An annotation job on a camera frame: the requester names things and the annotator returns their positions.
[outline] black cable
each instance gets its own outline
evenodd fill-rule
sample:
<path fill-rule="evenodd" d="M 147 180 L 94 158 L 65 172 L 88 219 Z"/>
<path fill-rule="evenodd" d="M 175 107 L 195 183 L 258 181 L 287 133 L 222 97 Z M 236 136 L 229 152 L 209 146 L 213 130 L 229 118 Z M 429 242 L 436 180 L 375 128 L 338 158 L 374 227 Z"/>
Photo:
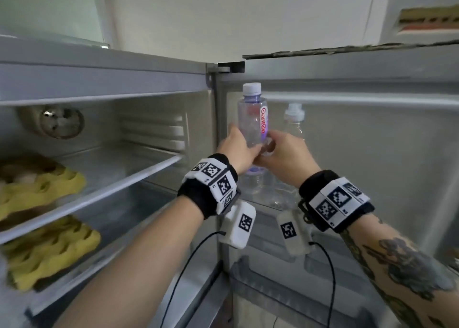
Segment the black cable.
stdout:
<path fill-rule="evenodd" d="M 312 245 L 318 245 L 321 250 L 324 252 L 325 256 L 328 259 L 328 262 L 330 263 L 330 268 L 331 268 L 331 276 L 333 277 L 333 290 L 331 291 L 331 301 L 330 301 L 330 309 L 328 311 L 328 319 L 327 319 L 327 328 L 330 328 L 330 320 L 331 320 L 331 313 L 333 312 L 333 303 L 335 302 L 335 291 L 336 291 L 336 277 L 335 277 L 335 268 L 333 267 L 333 263 L 331 262 L 330 256 L 328 255 L 327 251 L 325 250 L 324 246 L 317 242 L 309 242 L 309 244 Z"/>
<path fill-rule="evenodd" d="M 161 321 L 161 325 L 159 326 L 159 328 L 163 328 L 164 320 L 166 319 L 166 315 L 167 315 L 167 313 L 168 313 L 169 306 L 170 306 L 170 304 L 171 304 L 171 302 L 172 302 L 172 298 L 174 297 L 175 290 L 177 289 L 177 285 L 179 284 L 179 281 L 180 281 L 180 279 L 181 279 L 183 273 L 185 272 L 186 267 L 187 267 L 188 264 L 190 263 L 191 259 L 193 258 L 193 256 L 195 255 L 195 253 L 196 253 L 196 251 L 199 249 L 199 247 L 201 247 L 202 244 L 203 244 L 204 242 L 206 242 L 209 238 L 211 238 L 212 236 L 217 235 L 217 234 L 225 235 L 226 232 L 224 232 L 224 231 L 216 231 L 216 232 L 212 232 L 211 234 L 209 234 L 208 236 L 206 236 L 206 237 L 203 239 L 203 241 L 201 241 L 201 242 L 198 244 L 198 246 L 195 248 L 195 250 L 191 253 L 190 257 L 189 257 L 188 260 L 186 261 L 186 264 L 185 264 L 185 266 L 183 267 L 183 270 L 182 270 L 182 272 L 180 273 L 179 278 L 177 279 L 177 282 L 175 283 L 174 289 L 172 290 L 171 297 L 170 297 L 170 299 L 169 299 L 168 305 L 167 305 L 167 307 L 166 307 L 166 311 L 164 312 L 163 320 Z"/>

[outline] tattoo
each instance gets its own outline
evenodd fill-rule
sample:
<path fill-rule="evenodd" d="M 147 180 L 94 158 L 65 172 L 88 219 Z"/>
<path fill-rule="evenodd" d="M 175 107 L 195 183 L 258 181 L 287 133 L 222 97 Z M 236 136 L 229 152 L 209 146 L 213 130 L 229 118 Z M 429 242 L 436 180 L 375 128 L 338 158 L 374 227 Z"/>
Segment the tattoo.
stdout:
<path fill-rule="evenodd" d="M 354 240 L 351 238 L 351 235 L 347 230 L 343 231 L 341 234 L 344 242 L 347 244 L 347 247 L 351 250 L 352 255 L 358 261 L 362 269 L 364 270 L 365 275 L 367 275 L 370 280 L 375 280 L 375 273 L 370 269 L 368 266 L 367 261 L 365 260 L 364 256 L 362 255 L 362 250 L 355 244 Z"/>
<path fill-rule="evenodd" d="M 400 322 L 403 322 L 410 328 L 424 328 L 416 312 L 406 305 L 405 302 L 401 301 L 399 298 L 387 295 L 381 288 L 375 285 L 376 291 L 382 297 L 387 306 L 391 308 L 395 316 L 399 319 Z"/>
<path fill-rule="evenodd" d="M 410 248 L 401 238 L 380 240 L 379 245 L 386 254 L 363 247 L 379 264 L 387 265 L 387 274 L 396 284 L 428 301 L 433 300 L 435 290 L 456 290 L 455 276 L 450 270 L 434 258 Z"/>
<path fill-rule="evenodd" d="M 435 327 L 446 328 L 443 322 L 440 321 L 438 318 L 433 318 L 431 316 L 427 316 L 427 317 L 430 319 L 430 321 L 433 323 Z"/>

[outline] wrist tracker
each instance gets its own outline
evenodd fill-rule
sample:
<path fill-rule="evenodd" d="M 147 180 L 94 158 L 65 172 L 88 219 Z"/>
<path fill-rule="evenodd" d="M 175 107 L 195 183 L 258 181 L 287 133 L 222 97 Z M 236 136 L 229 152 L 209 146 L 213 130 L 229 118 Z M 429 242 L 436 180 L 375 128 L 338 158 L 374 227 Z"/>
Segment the wrist tracker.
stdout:
<path fill-rule="evenodd" d="M 204 219 L 231 209 L 240 196 L 238 176 L 224 154 L 201 159 L 182 180 L 177 196 L 186 195 L 202 211 Z"/>
<path fill-rule="evenodd" d="M 370 198 L 331 170 L 320 171 L 301 185 L 298 207 L 320 231 L 343 232 L 361 216 L 373 212 Z"/>

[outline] right hand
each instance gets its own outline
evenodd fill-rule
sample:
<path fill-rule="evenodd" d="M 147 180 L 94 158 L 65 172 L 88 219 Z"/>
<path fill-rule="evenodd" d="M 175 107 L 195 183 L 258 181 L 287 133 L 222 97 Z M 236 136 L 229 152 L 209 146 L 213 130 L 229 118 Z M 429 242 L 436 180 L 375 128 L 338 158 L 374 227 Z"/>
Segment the right hand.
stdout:
<path fill-rule="evenodd" d="M 267 168 L 278 179 L 296 188 L 320 171 L 303 139 L 277 130 L 268 131 L 268 136 L 272 141 L 266 151 L 273 153 L 257 156 L 255 165 Z"/>

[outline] refrigerator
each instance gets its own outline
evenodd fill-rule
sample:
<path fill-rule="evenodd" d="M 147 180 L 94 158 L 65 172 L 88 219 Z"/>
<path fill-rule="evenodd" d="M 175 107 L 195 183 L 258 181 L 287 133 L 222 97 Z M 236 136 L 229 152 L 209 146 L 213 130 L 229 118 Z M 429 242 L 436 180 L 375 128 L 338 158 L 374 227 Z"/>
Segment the refrigerator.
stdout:
<path fill-rule="evenodd" d="M 0 243 L 66 215 L 97 230 L 101 242 L 26 292 L 8 285 L 2 256 L 1 326 L 51 327 L 164 211 L 187 171 L 216 150 L 228 124 L 237 123 L 245 82 L 261 82 L 271 129 L 283 127 L 289 103 L 301 103 L 305 140 L 321 168 L 346 176 L 371 197 L 379 218 L 447 263 L 459 246 L 458 52 L 440 45 L 216 64 L 2 37 L 0 159 L 38 153 L 82 173 L 86 186 L 0 231 Z M 43 107 L 77 110 L 84 128 L 70 139 L 31 131 L 19 115 Z M 272 316 L 267 327 L 276 317 L 287 326 L 325 327 L 332 278 L 324 254 L 291 256 L 275 219 L 282 211 L 267 192 L 242 198 L 257 210 L 247 247 L 206 242 L 178 284 L 164 327 L 262 327 L 246 321 L 252 304 Z M 204 221 L 189 254 L 221 223 Z M 398 327 L 339 235 L 301 227 L 335 267 L 331 326 Z M 178 273 L 149 327 L 159 327 Z"/>

